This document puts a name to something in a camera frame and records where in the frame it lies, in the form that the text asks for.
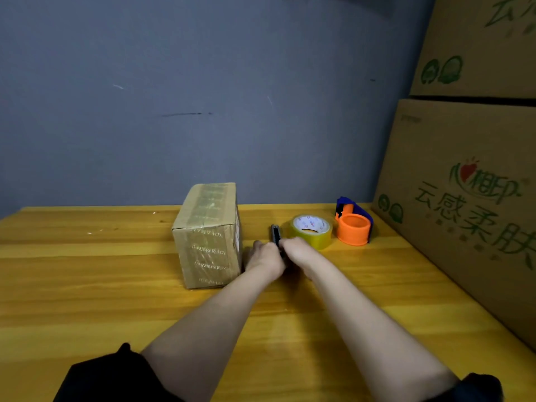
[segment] packing tape on box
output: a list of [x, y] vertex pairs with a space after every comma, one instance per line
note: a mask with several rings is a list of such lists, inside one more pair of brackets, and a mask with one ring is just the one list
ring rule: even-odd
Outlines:
[[331, 224], [321, 217], [302, 214], [291, 222], [291, 237], [302, 237], [311, 247], [317, 250], [331, 244]]

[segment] hand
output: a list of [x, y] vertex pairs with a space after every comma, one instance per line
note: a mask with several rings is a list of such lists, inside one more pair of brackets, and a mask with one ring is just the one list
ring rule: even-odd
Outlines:
[[324, 259], [322, 254], [301, 237], [283, 238], [279, 241], [279, 247], [285, 250], [287, 257], [298, 265], [308, 278], [311, 278], [312, 268]]
[[249, 271], [253, 268], [263, 268], [270, 272], [271, 279], [275, 281], [285, 270], [285, 263], [279, 248], [274, 243], [263, 244], [260, 241], [253, 243], [253, 249], [249, 253], [249, 260], [245, 266], [245, 270]]

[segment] blue tape dispenser handle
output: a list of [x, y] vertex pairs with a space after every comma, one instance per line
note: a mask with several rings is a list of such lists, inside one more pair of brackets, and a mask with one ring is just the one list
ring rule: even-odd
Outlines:
[[338, 214], [338, 216], [343, 215], [343, 208], [344, 205], [354, 205], [354, 210], [352, 211], [353, 214], [358, 214], [359, 216], [366, 217], [370, 221], [370, 230], [368, 235], [368, 242], [370, 243], [370, 235], [372, 234], [372, 226], [374, 225], [374, 220], [368, 212], [363, 209], [360, 205], [358, 205], [356, 202], [354, 202], [352, 199], [348, 199], [347, 197], [341, 196], [337, 199], [337, 207], [335, 212]]

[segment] small cardboard box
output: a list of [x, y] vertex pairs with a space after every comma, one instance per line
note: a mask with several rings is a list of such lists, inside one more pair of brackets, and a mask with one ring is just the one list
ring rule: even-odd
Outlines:
[[172, 232], [186, 288], [223, 286], [240, 275], [242, 240], [234, 183], [194, 185]]
[[436, 0], [410, 94], [536, 98], [536, 0]]
[[372, 209], [536, 349], [536, 107], [400, 100]]

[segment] blue-gray wall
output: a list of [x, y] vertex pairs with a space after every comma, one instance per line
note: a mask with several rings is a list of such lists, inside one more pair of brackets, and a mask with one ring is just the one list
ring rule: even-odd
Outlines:
[[371, 200], [432, 2], [0, 0], [0, 214]]

